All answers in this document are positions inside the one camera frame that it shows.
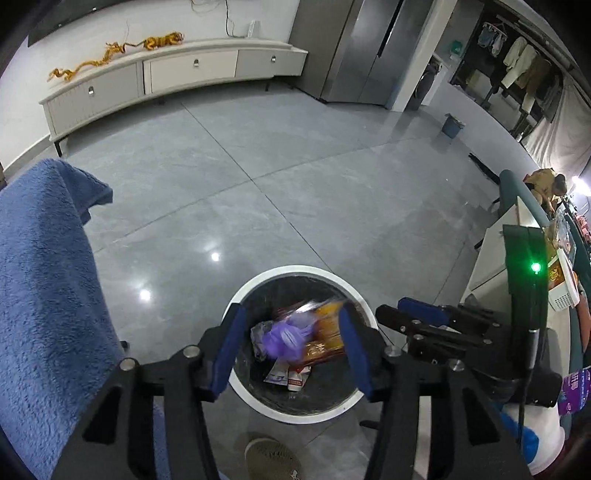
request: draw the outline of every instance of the cabinet drawer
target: cabinet drawer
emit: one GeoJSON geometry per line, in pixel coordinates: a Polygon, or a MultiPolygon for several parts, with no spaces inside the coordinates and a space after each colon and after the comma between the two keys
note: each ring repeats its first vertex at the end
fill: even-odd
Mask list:
{"type": "Polygon", "coordinates": [[[47,102],[47,107],[56,134],[60,135],[138,96],[137,67],[133,64],[81,83],[47,102]]]}
{"type": "Polygon", "coordinates": [[[152,93],[208,80],[234,78],[238,50],[184,53],[150,64],[152,93]]]}
{"type": "Polygon", "coordinates": [[[236,64],[237,78],[265,78],[301,75],[306,52],[271,48],[241,49],[236,64]]]}

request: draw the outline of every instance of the trash can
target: trash can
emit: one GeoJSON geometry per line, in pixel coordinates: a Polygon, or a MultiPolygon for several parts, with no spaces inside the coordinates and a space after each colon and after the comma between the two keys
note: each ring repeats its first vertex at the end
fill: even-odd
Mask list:
{"type": "Polygon", "coordinates": [[[456,135],[460,132],[462,128],[466,126],[466,124],[460,122],[456,117],[452,114],[446,114],[447,119],[443,124],[443,128],[441,131],[445,133],[449,138],[456,138],[456,135]]]}
{"type": "Polygon", "coordinates": [[[273,268],[247,282],[234,295],[230,304],[240,303],[246,308],[248,328],[236,356],[230,385],[254,410],[284,423],[309,424],[333,419],[361,399],[363,394],[355,387],[344,355],[313,365],[306,384],[297,392],[265,382],[274,360],[258,362],[254,358],[251,327],[270,320],[278,309],[303,301],[333,298],[353,301],[359,320],[378,328],[361,295],[342,278],[320,268],[305,265],[273,268]]]}

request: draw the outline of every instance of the gray trash bin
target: gray trash bin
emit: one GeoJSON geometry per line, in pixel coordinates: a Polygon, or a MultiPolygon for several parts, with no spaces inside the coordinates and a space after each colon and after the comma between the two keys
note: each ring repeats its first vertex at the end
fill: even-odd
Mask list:
{"type": "Polygon", "coordinates": [[[456,135],[460,133],[460,130],[466,126],[466,124],[460,122],[456,117],[452,114],[448,113],[446,115],[447,119],[443,124],[443,128],[441,131],[445,133],[449,138],[456,138],[456,135]]]}

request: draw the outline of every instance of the screw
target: screw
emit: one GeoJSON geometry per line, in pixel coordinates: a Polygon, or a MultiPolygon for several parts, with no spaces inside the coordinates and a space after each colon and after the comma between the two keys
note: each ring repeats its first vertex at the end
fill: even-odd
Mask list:
{"type": "Polygon", "coordinates": [[[124,358],[119,364],[119,368],[124,372],[133,370],[135,368],[135,360],[133,358],[124,358]]]}
{"type": "Polygon", "coordinates": [[[464,362],[462,362],[461,360],[458,360],[456,358],[452,358],[448,362],[448,365],[449,365],[449,368],[451,368],[454,372],[462,372],[466,368],[466,366],[464,365],[464,362]]]}
{"type": "Polygon", "coordinates": [[[187,358],[195,358],[201,353],[201,350],[196,345],[189,345],[183,349],[183,355],[187,358]]]}
{"type": "Polygon", "coordinates": [[[389,357],[400,356],[400,355],[402,355],[402,349],[400,349],[396,345],[388,345],[384,349],[384,354],[389,357]]]}

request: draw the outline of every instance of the refrigerator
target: refrigerator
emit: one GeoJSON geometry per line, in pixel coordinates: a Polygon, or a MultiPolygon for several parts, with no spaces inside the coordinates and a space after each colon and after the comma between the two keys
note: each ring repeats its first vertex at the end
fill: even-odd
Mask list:
{"type": "Polygon", "coordinates": [[[290,43],[308,51],[300,90],[323,102],[386,106],[434,0],[300,0],[290,43]]]}

